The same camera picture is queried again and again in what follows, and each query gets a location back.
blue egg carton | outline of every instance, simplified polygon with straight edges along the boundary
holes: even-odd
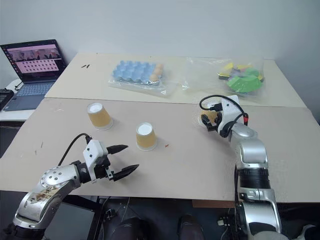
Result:
[[[155,63],[120,61],[120,64],[113,70],[112,76],[117,81],[154,85],[155,82],[150,80],[150,76],[154,73],[155,68]]]

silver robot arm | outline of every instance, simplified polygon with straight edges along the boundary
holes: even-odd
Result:
[[[203,107],[203,101],[213,97],[222,98],[221,102],[209,102]],[[238,96],[211,95],[199,105],[203,110],[217,112],[214,123],[206,114],[201,115],[201,120],[208,131],[217,131],[221,137],[228,138],[236,155],[237,232],[248,240],[259,239],[267,232],[280,235],[282,227],[275,191],[270,187],[266,148],[257,132],[247,126],[249,116],[239,106]]]
[[[118,153],[127,147],[127,145],[105,147],[102,142],[89,137],[83,151],[85,162],[76,161],[46,171],[36,187],[22,199],[13,224],[9,225],[4,233],[5,239],[41,240],[63,199],[81,184],[94,183],[101,178],[117,181],[131,174],[139,166],[138,164],[114,173],[107,157],[108,154]]]

laptop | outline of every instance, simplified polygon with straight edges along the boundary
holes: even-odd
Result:
[[[36,109],[67,64],[55,39],[1,45],[23,86],[4,111]]]

dark pants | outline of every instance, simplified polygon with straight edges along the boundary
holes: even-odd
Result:
[[[203,230],[191,215],[184,215],[178,223],[179,240],[205,240]],[[148,222],[137,217],[120,223],[113,231],[111,240],[149,240],[151,236]]]

laptop screen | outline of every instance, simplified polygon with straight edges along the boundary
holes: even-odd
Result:
[[[54,39],[6,44],[1,48],[24,83],[56,80],[67,66]]]

